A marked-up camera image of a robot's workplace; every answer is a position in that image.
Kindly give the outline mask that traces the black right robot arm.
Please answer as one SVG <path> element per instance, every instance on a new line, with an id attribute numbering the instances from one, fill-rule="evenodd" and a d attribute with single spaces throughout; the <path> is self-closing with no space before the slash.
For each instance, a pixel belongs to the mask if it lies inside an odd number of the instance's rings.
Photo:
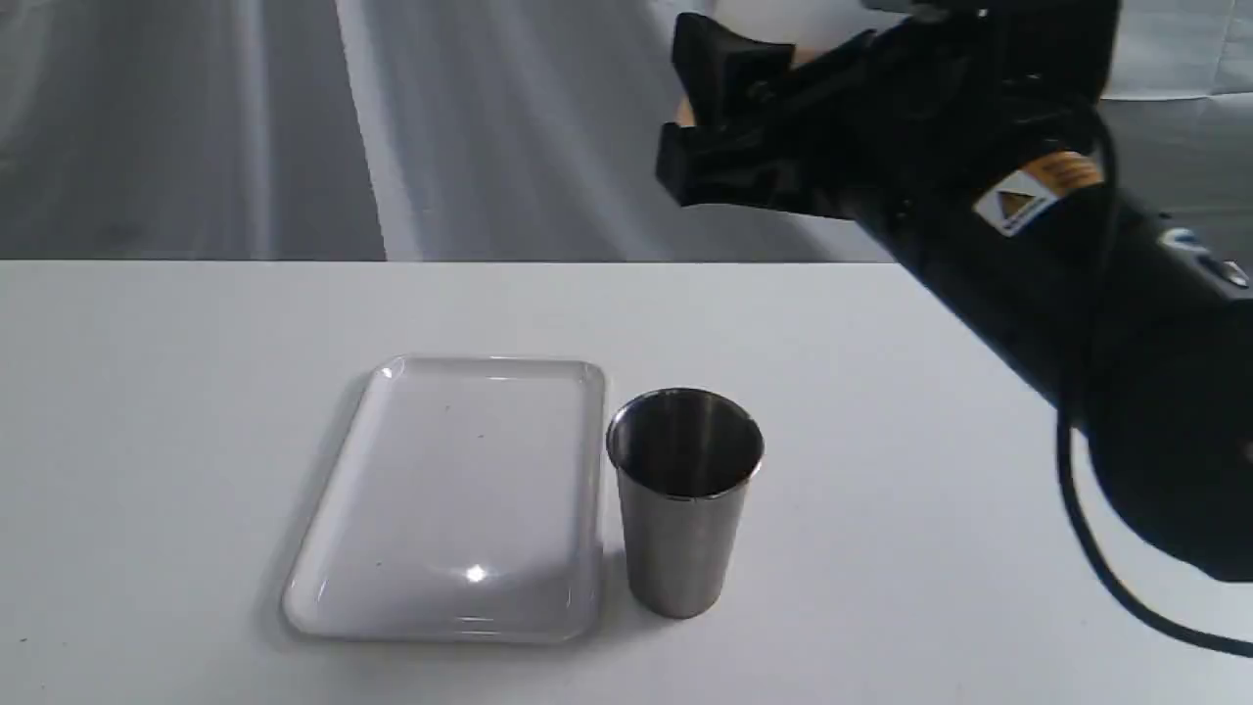
<path id="1" fill-rule="evenodd" d="M 1118 1 L 937 1 L 808 63 L 677 18 L 682 207 L 852 220 L 1088 437 L 1134 533 L 1250 581 L 1250 280 L 1093 160 Z"/>

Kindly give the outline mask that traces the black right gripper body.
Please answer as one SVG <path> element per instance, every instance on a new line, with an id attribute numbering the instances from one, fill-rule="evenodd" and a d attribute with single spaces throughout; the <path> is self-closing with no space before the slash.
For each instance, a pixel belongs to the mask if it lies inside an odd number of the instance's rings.
<path id="1" fill-rule="evenodd" d="M 794 68 L 778 88 L 798 212 L 855 218 L 971 192 L 1055 147 L 1091 152 L 1119 1 L 921 1 Z"/>

